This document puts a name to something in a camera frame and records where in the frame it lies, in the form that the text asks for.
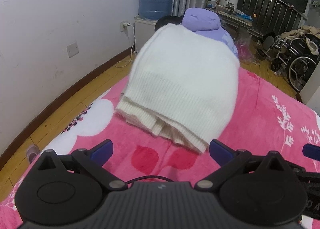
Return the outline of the white water dispenser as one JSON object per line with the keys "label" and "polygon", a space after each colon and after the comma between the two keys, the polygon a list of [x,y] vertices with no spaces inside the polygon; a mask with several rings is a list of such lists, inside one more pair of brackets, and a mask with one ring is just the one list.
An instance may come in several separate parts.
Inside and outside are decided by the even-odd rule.
{"label": "white water dispenser", "polygon": [[156,23],[157,20],[146,20],[139,16],[135,17],[135,48],[137,52],[139,52],[144,44],[153,36]]}

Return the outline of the pink floral blanket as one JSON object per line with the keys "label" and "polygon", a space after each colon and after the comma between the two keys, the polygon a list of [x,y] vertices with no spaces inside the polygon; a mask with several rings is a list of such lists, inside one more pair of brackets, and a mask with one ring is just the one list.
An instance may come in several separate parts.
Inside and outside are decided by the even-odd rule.
{"label": "pink floral blanket", "polygon": [[[319,217],[285,217],[285,191],[197,191],[220,166],[125,122],[114,109],[127,80],[91,103],[44,150],[68,155],[109,139],[103,168],[127,183],[123,191],[39,191],[36,162],[1,203],[1,228],[319,228]],[[285,161],[319,173],[305,144],[319,146],[319,116],[257,75],[240,69],[234,115],[218,141],[233,150]]]}

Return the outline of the black garment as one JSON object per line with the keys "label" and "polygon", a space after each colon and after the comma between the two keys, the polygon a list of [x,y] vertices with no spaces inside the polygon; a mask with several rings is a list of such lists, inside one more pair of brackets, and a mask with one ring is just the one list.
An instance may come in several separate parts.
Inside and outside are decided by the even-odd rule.
{"label": "black garment", "polygon": [[182,23],[182,20],[183,20],[183,15],[182,16],[164,16],[156,22],[155,31],[157,31],[161,27],[164,27],[165,25],[168,25],[168,24],[179,25]]}

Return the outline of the metal railing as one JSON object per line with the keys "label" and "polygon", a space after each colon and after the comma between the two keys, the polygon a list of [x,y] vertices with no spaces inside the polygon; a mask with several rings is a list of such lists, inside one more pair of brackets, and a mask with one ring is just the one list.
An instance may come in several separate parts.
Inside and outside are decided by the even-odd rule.
{"label": "metal railing", "polygon": [[252,19],[245,19],[229,9],[217,5],[217,13],[232,27],[244,27],[249,33],[261,37],[269,32],[281,34],[297,29],[307,16],[282,0],[239,0],[237,8]]}

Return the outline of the wheelchair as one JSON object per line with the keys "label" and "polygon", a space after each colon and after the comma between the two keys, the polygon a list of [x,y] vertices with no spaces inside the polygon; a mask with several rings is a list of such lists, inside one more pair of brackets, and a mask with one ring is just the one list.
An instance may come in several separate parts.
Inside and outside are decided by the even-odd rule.
{"label": "wheelchair", "polygon": [[259,38],[258,54],[270,60],[270,69],[284,75],[289,85],[300,92],[319,63],[319,55],[312,55],[302,38],[285,42],[275,33]]}

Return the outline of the pink plastic bag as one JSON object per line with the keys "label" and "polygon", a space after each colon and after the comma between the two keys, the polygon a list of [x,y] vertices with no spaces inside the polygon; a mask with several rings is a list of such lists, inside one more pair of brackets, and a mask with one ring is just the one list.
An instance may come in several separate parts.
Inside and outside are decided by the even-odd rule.
{"label": "pink plastic bag", "polygon": [[244,64],[254,62],[254,56],[250,50],[251,36],[248,32],[239,32],[235,39],[235,46],[238,50],[238,58]]}

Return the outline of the wall switch plate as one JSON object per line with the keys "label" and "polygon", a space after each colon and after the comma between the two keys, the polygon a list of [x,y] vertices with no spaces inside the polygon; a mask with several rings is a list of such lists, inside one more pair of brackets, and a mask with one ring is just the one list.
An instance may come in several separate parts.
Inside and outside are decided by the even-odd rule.
{"label": "wall switch plate", "polygon": [[77,55],[79,53],[78,43],[74,42],[72,44],[69,44],[67,46],[67,55],[69,58],[72,58],[73,56]]}

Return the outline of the beige clothes pile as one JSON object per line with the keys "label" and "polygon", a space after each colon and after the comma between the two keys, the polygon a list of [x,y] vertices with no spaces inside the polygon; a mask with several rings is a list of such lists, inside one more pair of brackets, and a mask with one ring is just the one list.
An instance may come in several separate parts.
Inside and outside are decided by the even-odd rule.
{"label": "beige clothes pile", "polygon": [[287,31],[280,35],[280,38],[287,41],[302,38],[312,55],[319,55],[319,28],[310,25],[303,25],[296,30]]}

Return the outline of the purple puffer jacket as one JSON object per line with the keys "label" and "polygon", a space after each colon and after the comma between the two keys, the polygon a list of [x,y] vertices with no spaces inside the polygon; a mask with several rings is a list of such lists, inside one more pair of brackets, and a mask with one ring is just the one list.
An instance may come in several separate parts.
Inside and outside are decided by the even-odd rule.
{"label": "purple puffer jacket", "polygon": [[202,8],[189,8],[185,11],[181,25],[196,34],[223,42],[237,58],[239,57],[232,37],[221,26],[221,20],[215,12]]}

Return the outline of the white knit sweater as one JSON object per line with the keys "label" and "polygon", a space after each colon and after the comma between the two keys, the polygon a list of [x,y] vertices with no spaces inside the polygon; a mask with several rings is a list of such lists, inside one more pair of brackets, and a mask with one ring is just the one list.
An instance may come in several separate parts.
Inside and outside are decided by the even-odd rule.
{"label": "white knit sweater", "polygon": [[154,136],[205,152],[232,118],[239,68],[223,42],[168,24],[137,55],[117,112]]}

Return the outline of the wall socket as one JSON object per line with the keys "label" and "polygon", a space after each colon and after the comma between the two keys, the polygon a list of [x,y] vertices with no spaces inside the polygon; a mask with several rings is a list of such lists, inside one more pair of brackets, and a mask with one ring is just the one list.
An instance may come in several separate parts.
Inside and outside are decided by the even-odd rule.
{"label": "wall socket", "polygon": [[130,25],[130,23],[128,21],[122,21],[120,23],[120,31],[124,32],[127,30],[127,27]]}

